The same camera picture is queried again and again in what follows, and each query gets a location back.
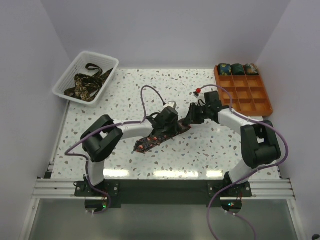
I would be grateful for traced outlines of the navy floral paisley tie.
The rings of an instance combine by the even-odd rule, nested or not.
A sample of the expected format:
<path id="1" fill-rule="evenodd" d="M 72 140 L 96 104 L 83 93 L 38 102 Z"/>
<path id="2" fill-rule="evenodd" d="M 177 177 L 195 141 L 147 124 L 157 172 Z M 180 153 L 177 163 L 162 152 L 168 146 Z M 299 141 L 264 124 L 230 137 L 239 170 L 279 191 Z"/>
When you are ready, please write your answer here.
<path id="1" fill-rule="evenodd" d="M 136 141 L 133 151 L 141 154 L 145 154 L 151 149 L 161 145 L 162 143 L 173 139 L 174 137 L 184 134 L 189 131 L 192 127 L 191 125 L 187 125 L 183 123 L 184 119 L 180 119 L 177 122 L 177 131 L 173 132 L 161 132 L 156 135 L 150 135 L 147 137 L 143 137 Z"/>

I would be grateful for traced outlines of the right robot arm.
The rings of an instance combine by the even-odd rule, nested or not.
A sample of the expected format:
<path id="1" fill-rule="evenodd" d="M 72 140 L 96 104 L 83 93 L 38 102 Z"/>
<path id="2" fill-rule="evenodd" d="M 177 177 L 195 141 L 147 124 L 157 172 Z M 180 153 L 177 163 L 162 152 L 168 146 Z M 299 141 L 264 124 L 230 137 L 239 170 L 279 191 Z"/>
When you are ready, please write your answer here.
<path id="1" fill-rule="evenodd" d="M 240 190 L 240 184 L 248 181 L 249 174 L 260 167 L 265 167 L 281 156 L 276 133 L 270 121 L 249 120 L 229 105 L 223 105 L 217 91 L 201 92 L 198 88 L 193 92 L 196 98 L 191 103 L 183 125 L 200 125 L 211 120 L 230 128 L 240 135 L 241 160 L 224 176 L 223 192 L 230 197 Z"/>

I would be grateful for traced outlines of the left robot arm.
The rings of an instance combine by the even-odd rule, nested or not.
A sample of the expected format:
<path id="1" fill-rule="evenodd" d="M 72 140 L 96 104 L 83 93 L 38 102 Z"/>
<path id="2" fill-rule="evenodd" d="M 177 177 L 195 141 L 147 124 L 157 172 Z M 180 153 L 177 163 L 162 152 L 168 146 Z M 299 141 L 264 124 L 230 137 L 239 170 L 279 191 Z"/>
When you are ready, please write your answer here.
<path id="1" fill-rule="evenodd" d="M 92 196 L 99 196 L 103 192 L 105 160 L 121 140 L 142 137 L 154 142 L 164 136 L 171 137 L 181 128 L 178 121 L 178 112 L 171 106 L 165 106 L 156 117 L 147 116 L 142 122 L 122 123 L 107 114 L 101 116 L 80 137 L 82 148 L 90 157 L 86 167 L 89 180 L 86 184 L 86 191 Z"/>

